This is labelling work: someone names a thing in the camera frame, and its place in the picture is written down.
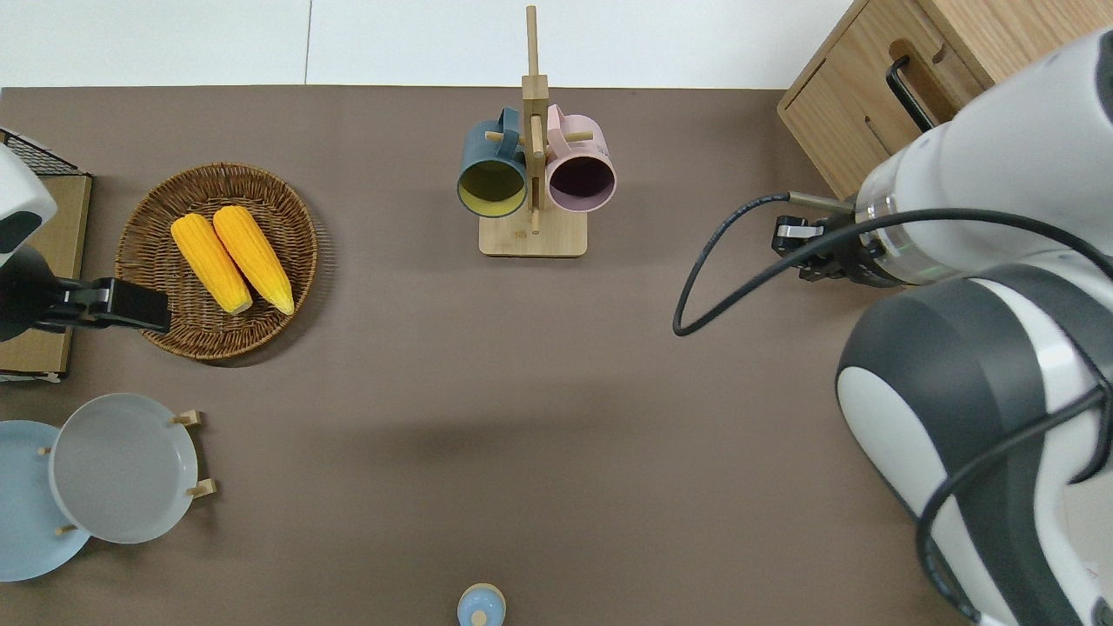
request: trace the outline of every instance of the woven tray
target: woven tray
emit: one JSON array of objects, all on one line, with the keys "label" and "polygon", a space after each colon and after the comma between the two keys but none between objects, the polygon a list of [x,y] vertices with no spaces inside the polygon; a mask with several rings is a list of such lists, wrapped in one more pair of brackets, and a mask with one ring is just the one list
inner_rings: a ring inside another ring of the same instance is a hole
[{"label": "woven tray", "polygon": [[211,361],[239,356],[285,329],[284,315],[252,290],[250,309],[225,313],[178,252],[170,224],[187,213],[211,219],[223,206],[250,212],[270,242],[294,291],[294,315],[302,309],[317,268],[317,234],[305,203],[282,179],[257,167],[214,163],[177,174],[147,194],[120,236],[116,276],[166,293],[170,332],[145,331],[151,343],[179,356]]}]

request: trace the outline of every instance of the yellow corn cob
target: yellow corn cob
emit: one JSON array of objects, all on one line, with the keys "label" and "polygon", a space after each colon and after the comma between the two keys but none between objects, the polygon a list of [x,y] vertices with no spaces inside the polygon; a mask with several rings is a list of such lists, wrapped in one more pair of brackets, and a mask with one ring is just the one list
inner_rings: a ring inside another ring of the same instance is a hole
[{"label": "yellow corn cob", "polygon": [[287,315],[294,313],[294,294],[278,256],[252,214],[242,206],[226,206],[213,216],[216,234],[255,291]]},{"label": "yellow corn cob", "polygon": [[252,305],[252,295],[247,293],[244,278],[220,245],[208,219],[199,213],[179,217],[170,225],[170,235],[220,309],[235,315]]}]

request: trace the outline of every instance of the blue mug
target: blue mug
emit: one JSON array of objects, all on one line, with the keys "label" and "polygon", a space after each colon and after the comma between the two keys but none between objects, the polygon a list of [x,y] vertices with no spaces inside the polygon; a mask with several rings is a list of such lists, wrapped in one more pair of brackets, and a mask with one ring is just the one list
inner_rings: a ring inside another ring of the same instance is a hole
[{"label": "blue mug", "polygon": [[[525,155],[519,145],[522,116],[504,107],[498,120],[481,121],[467,131],[456,179],[460,202],[480,217],[504,217],[525,204]],[[501,133],[492,141],[487,133]]]}]

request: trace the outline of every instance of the light blue plate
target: light blue plate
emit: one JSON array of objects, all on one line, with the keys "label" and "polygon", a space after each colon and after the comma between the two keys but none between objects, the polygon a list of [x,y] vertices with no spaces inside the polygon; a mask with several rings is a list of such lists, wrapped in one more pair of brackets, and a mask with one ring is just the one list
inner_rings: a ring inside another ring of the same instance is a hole
[{"label": "light blue plate", "polygon": [[50,493],[50,448],[58,429],[23,420],[0,421],[0,583],[27,580],[73,558],[89,534],[55,530],[70,520]]}]

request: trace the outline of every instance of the black drawer handle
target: black drawer handle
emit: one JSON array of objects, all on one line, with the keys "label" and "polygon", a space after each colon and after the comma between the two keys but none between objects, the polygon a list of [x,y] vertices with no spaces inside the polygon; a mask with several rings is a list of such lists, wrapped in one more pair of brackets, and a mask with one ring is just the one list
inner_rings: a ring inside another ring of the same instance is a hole
[{"label": "black drawer handle", "polygon": [[885,72],[885,82],[888,84],[889,89],[893,90],[893,95],[897,97],[900,106],[905,108],[908,113],[908,117],[916,123],[920,133],[927,133],[928,130],[935,128],[935,124],[932,121],[927,114],[924,113],[924,107],[919,106],[916,101],[916,97],[912,95],[908,87],[900,80],[900,69],[908,65],[908,55],[905,55],[893,62],[889,66],[889,70]]}]

